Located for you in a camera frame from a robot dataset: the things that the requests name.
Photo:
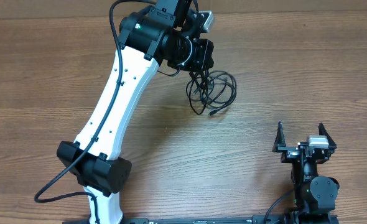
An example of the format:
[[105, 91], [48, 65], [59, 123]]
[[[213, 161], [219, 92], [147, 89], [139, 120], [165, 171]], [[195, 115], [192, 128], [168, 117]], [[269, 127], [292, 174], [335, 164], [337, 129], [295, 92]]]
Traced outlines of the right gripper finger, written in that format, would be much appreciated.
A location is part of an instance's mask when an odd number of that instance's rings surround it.
[[337, 144], [334, 142], [334, 140], [328, 134], [327, 130], [325, 129], [325, 126], [323, 125], [323, 123], [319, 123], [318, 131], [319, 131], [319, 135], [325, 136], [327, 138], [329, 150], [335, 150], [337, 148]]
[[272, 152], [282, 152], [283, 147], [286, 147], [286, 140], [283, 133], [282, 122], [279, 121], [277, 124], [277, 134], [272, 147]]

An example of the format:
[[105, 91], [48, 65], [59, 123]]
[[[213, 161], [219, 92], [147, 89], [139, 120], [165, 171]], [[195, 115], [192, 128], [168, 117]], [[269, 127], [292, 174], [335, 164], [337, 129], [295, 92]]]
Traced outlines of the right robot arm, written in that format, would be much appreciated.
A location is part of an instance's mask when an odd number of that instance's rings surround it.
[[272, 148], [281, 154], [281, 162], [292, 165], [293, 189], [278, 198], [264, 216], [264, 223], [272, 209], [290, 194], [294, 195], [294, 208], [288, 208], [279, 218], [271, 218], [275, 223], [338, 223], [330, 212], [335, 209], [340, 184], [337, 179], [318, 174], [317, 166], [327, 162], [335, 152], [337, 144], [330, 137], [324, 125], [318, 125], [318, 134], [310, 135], [305, 142], [289, 147], [278, 122], [277, 134]]

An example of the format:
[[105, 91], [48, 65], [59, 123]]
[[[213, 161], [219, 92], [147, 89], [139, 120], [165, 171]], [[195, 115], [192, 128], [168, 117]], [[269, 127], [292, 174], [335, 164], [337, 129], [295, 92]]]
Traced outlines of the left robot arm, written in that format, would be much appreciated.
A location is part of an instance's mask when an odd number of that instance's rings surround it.
[[116, 51], [106, 86], [75, 140], [57, 149], [89, 199], [88, 223], [122, 221], [119, 193], [131, 163], [120, 153], [133, 111], [162, 62], [190, 73], [213, 66], [213, 43], [201, 38], [213, 21], [213, 13], [200, 11], [194, 1], [148, 1], [112, 26]]

